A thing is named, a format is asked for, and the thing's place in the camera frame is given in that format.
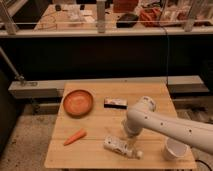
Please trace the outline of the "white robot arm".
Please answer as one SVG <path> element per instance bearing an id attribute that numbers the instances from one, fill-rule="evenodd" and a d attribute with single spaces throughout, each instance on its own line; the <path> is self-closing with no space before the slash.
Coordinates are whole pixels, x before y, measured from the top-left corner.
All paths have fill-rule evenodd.
<path id="1" fill-rule="evenodd" d="M 148 96 L 141 97 L 127 109 L 123 127 L 129 138 L 138 136 L 146 128 L 213 155 L 213 125 L 169 117 L 155 109 L 155 101 Z"/>

